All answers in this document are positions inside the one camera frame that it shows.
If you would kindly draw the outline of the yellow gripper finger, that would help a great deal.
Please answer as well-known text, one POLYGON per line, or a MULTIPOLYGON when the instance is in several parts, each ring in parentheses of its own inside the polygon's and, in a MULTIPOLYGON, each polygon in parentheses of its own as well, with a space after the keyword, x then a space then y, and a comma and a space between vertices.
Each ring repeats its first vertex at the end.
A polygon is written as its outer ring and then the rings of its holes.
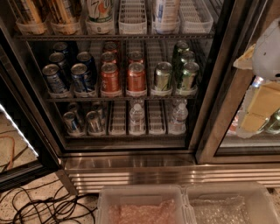
POLYGON ((241 70, 246 70, 246 69, 251 70, 252 57, 253 57, 255 47, 256 47, 255 44, 249 47, 247 51, 234 62, 233 66, 241 70))
POLYGON ((248 132, 257 132, 280 108, 280 83, 270 81, 258 88, 250 87, 245 94, 244 108, 241 127, 248 132))

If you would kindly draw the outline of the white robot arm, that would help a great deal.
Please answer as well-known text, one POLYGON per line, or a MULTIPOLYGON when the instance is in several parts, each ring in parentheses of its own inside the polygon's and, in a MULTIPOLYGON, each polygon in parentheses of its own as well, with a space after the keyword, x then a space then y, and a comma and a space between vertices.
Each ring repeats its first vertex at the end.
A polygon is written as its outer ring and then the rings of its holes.
POLYGON ((251 70, 267 82, 245 95, 245 116, 240 127, 257 132, 280 108, 280 18, 276 18, 261 37, 239 59, 234 67, 251 70))

